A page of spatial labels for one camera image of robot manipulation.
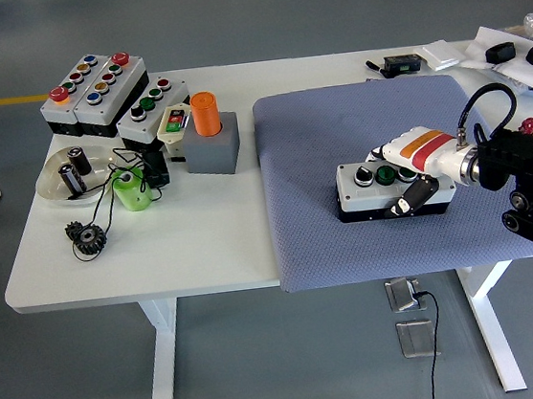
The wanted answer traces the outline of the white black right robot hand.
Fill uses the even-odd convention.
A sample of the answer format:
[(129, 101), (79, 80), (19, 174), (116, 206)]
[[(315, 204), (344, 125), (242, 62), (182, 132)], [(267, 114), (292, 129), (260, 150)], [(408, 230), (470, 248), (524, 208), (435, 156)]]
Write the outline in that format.
[(406, 187), (387, 205), (383, 217), (394, 219), (442, 214), (451, 203), (456, 186), (469, 186), (470, 166), (477, 150), (443, 131), (415, 126), (366, 156), (369, 163), (394, 169)]

